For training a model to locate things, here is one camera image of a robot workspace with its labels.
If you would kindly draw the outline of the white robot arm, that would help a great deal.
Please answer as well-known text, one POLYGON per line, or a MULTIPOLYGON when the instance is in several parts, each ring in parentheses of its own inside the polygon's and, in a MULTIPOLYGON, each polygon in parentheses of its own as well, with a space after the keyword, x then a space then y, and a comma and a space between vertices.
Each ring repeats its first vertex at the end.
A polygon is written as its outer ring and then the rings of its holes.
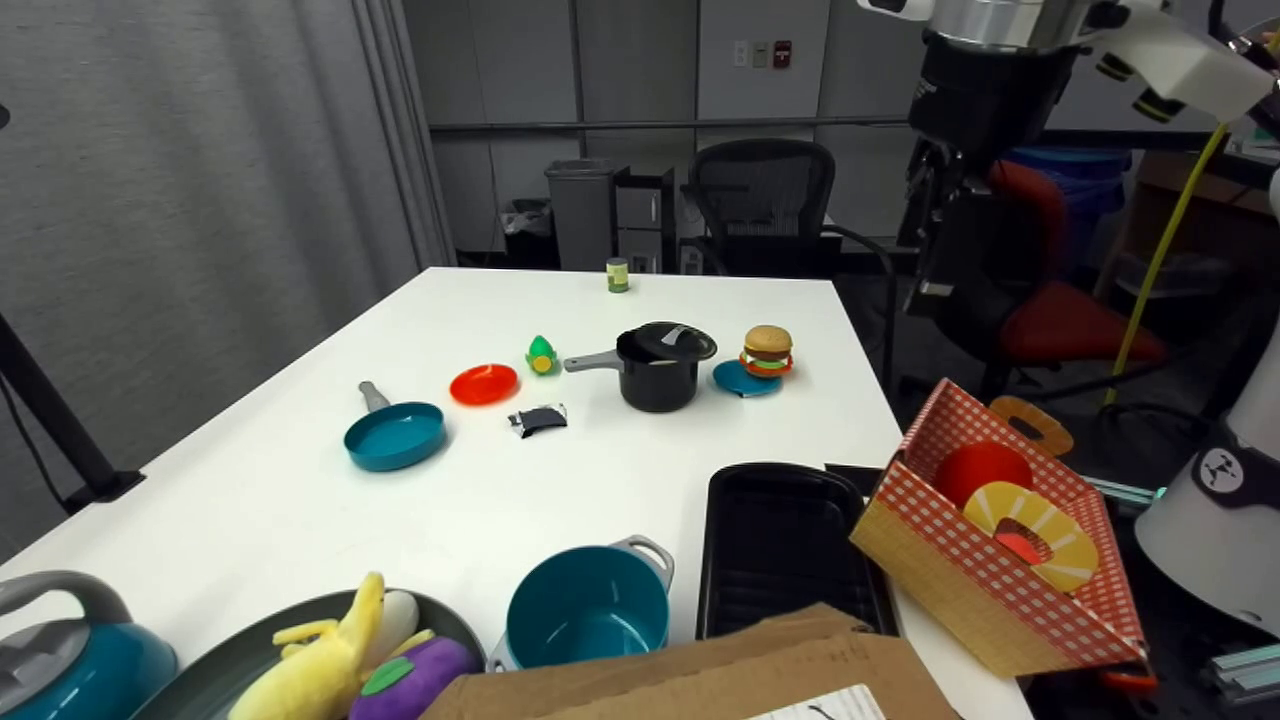
POLYGON ((1236 125, 1278 95, 1260 45, 1194 32, 1166 0, 855 0, 919 24, 933 89, 977 80, 1056 99, 1081 54, 1110 80, 1136 80, 1131 107, 1156 125, 1202 112, 1236 125))

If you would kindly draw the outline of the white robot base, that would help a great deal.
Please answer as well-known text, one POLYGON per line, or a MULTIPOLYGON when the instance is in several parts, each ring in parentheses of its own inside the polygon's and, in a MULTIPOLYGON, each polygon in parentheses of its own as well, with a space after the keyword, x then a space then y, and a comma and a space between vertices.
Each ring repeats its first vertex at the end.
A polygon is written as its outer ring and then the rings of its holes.
POLYGON ((1142 551, 1202 606, 1280 636, 1280 318, 1256 314, 1202 450, 1136 521, 1142 551))

